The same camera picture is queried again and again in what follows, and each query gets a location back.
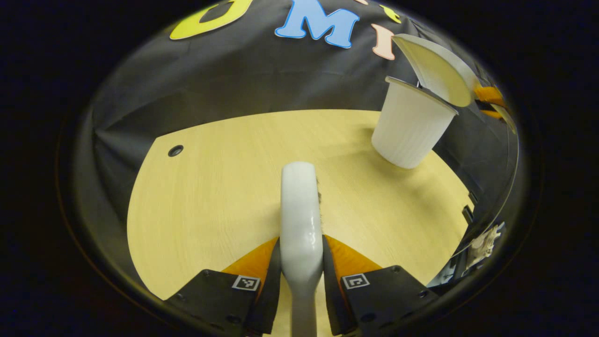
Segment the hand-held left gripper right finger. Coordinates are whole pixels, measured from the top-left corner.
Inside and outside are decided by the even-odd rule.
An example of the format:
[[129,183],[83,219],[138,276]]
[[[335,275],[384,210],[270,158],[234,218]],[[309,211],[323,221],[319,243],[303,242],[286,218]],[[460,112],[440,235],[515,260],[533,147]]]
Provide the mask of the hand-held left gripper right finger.
[[341,337],[398,337],[438,299],[406,269],[381,267],[323,236],[323,279],[331,331]]

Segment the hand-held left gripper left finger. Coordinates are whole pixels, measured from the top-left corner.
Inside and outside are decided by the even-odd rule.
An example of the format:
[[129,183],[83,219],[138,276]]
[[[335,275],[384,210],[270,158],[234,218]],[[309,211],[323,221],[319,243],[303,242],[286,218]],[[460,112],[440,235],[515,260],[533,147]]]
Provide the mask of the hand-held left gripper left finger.
[[282,258],[276,237],[222,271],[204,269],[166,300],[206,337],[261,337],[278,311]]

